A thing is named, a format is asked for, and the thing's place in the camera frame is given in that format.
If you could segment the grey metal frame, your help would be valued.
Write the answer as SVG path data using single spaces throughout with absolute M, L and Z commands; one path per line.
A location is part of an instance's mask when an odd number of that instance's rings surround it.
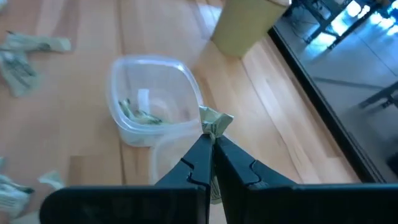
M 360 108 L 365 108 L 379 100 L 385 99 L 385 102 L 381 104 L 382 108 L 387 108 L 390 105 L 394 105 L 396 108 L 398 108 L 398 94 L 394 95 L 396 91 L 398 91 L 398 81 L 360 102 L 358 106 Z

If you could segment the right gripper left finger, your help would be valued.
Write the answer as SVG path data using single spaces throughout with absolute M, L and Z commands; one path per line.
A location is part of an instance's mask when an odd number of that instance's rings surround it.
M 201 135 L 155 185 L 64 187 L 45 198 L 40 224 L 209 224 L 213 146 Z

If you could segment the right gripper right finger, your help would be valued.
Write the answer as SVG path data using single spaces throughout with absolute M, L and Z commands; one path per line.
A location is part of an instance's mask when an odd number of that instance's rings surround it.
M 228 224 L 398 224 L 398 184 L 297 184 L 224 136 L 214 161 Z

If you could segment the black desk frame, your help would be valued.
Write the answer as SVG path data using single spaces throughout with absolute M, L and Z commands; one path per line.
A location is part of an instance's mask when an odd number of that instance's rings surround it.
M 332 21 L 336 19 L 337 16 L 347 8 L 348 4 L 352 1 L 364 1 L 369 4 L 369 11 L 364 14 L 361 18 L 357 19 L 351 26 L 349 26 L 342 34 L 337 33 L 334 28 L 332 28 Z M 315 3 L 322 4 L 326 10 L 330 13 L 327 18 L 315 7 Z M 335 0 L 292 0 L 292 5 L 289 7 L 288 11 L 293 12 L 295 7 L 303 6 L 318 22 L 319 27 L 306 39 L 305 42 L 310 44 L 315 38 L 317 38 L 321 33 L 325 33 L 335 37 L 332 44 L 328 46 L 329 50 L 335 48 L 340 42 L 342 42 L 347 36 L 354 32 L 358 27 L 360 27 L 372 14 L 377 10 L 383 9 L 391 4 L 391 0 L 343 0 L 341 4 L 338 4 Z

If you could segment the clear plastic container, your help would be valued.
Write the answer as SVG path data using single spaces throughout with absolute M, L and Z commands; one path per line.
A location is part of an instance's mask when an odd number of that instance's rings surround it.
M 164 123 L 131 121 L 118 104 L 126 98 L 132 110 L 145 111 Z M 200 128 L 199 86 L 188 67 L 174 58 L 127 55 L 117 59 L 106 82 L 106 99 L 121 139 L 130 146 L 153 146 L 163 136 Z
M 162 138 L 151 148 L 150 182 L 158 186 L 209 187 L 213 145 L 208 134 L 188 131 Z

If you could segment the white green-printed packet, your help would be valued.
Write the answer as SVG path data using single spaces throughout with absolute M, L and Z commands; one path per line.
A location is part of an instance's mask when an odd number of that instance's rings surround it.
M 220 113 L 207 106 L 199 106 L 201 128 L 204 134 L 208 134 L 211 144 L 214 146 L 216 139 L 222 137 L 226 128 L 232 123 L 234 116 Z M 210 203 L 213 205 L 222 202 L 220 187 L 213 166 L 212 178 L 210 182 Z
M 32 187 L 19 185 L 5 175 L 0 175 L 0 211 L 16 218 L 29 203 Z
M 52 186 L 55 190 L 59 190 L 65 187 L 65 183 L 60 177 L 60 174 L 55 170 L 41 175 L 38 178 L 38 181 L 42 184 L 48 184 Z
M 25 52 L 0 51 L 0 73 L 15 97 L 30 93 L 40 80 Z
M 131 103 L 128 98 L 123 101 L 118 101 L 118 104 L 123 114 L 135 123 L 148 125 L 161 125 L 164 123 L 160 118 L 153 116 L 145 111 L 132 110 L 130 107 Z
M 11 31 L 7 32 L 5 42 L 0 45 L 0 50 L 10 51 L 68 52 L 71 49 L 68 38 L 26 35 Z

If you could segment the yellow-green paper cup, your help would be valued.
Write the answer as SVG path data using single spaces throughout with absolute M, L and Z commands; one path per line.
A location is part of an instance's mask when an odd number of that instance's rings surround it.
M 226 0 L 211 39 L 223 54 L 242 57 L 291 4 L 292 0 Z

